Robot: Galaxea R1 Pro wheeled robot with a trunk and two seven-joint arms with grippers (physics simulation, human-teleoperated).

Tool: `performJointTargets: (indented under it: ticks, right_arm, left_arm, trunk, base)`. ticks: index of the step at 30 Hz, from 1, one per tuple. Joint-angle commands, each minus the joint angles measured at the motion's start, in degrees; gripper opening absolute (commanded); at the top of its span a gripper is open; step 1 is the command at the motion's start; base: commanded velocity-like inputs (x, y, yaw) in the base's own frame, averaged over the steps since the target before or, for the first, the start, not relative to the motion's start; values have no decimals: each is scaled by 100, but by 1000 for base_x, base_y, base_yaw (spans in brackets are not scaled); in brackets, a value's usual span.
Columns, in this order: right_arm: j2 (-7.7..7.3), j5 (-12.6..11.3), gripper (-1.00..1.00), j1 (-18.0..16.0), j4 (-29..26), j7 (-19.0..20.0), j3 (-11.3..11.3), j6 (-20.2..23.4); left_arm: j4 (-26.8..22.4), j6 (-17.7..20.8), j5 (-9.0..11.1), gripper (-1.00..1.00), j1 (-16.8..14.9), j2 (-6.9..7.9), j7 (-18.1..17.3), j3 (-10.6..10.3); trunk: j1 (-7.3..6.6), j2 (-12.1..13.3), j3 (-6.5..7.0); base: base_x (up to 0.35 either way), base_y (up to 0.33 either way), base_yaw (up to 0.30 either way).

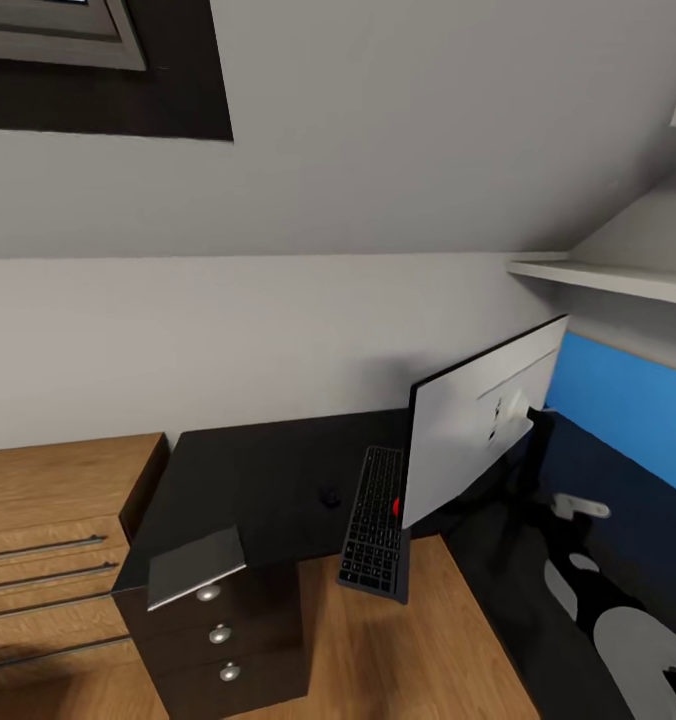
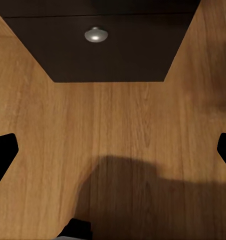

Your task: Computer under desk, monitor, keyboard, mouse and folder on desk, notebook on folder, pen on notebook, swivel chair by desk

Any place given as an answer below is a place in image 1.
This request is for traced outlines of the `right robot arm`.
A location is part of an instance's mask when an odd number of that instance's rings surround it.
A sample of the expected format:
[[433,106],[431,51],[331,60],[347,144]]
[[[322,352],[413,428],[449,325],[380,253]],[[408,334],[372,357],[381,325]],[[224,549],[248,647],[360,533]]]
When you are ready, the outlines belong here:
[[548,589],[588,636],[635,720],[676,720],[676,634],[603,576],[582,543],[589,515],[605,518],[609,508],[562,493],[551,507],[526,500],[523,488],[517,498],[524,524],[542,531]]

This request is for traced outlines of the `mouse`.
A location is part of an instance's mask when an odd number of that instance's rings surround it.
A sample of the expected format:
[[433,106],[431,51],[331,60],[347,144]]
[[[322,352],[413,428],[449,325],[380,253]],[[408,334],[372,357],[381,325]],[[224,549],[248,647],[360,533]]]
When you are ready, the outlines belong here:
[[318,485],[318,495],[320,500],[326,504],[335,503],[341,498],[339,490],[329,480],[325,480]]

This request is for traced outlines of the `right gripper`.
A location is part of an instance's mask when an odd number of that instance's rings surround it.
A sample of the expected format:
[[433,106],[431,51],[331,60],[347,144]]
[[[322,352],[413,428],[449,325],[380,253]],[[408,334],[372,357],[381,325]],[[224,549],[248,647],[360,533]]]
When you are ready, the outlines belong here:
[[535,501],[526,500],[523,488],[518,490],[518,512],[523,512],[524,524],[541,529],[544,541],[552,532],[570,532],[580,542],[584,542],[591,527],[591,519],[581,514],[572,514],[572,520],[565,520],[554,516],[551,506]]

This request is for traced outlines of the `keyboard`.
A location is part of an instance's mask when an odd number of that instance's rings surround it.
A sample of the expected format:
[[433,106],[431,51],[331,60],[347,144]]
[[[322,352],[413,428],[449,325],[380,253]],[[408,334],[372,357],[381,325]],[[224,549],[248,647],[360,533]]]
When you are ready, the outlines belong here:
[[408,605],[411,528],[397,523],[404,452],[368,446],[335,581]]

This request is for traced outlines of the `notebook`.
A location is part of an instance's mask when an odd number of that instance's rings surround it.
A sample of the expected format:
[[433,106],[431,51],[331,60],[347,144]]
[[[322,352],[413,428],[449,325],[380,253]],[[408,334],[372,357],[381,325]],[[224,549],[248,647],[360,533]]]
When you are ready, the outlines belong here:
[[150,560],[148,610],[246,567],[237,526]]

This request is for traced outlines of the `monitor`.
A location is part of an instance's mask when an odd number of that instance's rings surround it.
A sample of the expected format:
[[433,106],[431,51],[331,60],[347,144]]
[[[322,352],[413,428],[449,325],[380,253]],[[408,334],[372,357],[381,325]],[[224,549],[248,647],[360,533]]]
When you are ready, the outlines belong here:
[[[411,385],[397,523],[438,508],[472,508],[496,496],[517,509],[538,477],[556,426],[543,413],[570,315],[563,314]],[[505,453],[531,430],[515,492]],[[454,501],[502,458],[505,478],[487,496]]]

